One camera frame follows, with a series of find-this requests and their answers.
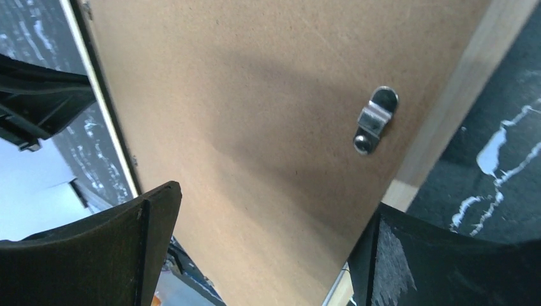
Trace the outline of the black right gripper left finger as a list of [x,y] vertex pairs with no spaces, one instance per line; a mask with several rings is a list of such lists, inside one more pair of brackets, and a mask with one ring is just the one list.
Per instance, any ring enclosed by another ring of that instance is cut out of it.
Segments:
[[2,305],[150,305],[181,206],[169,181],[20,241],[1,242]]

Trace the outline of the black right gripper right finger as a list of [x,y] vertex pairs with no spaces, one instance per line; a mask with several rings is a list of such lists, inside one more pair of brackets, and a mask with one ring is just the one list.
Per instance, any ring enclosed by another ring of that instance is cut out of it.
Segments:
[[463,236],[386,204],[348,267],[357,305],[539,305],[540,241]]

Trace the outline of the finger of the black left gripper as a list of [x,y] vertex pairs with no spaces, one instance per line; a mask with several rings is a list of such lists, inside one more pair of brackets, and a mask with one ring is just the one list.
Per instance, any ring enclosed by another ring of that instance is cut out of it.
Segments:
[[85,75],[1,56],[1,138],[35,152],[96,101]]

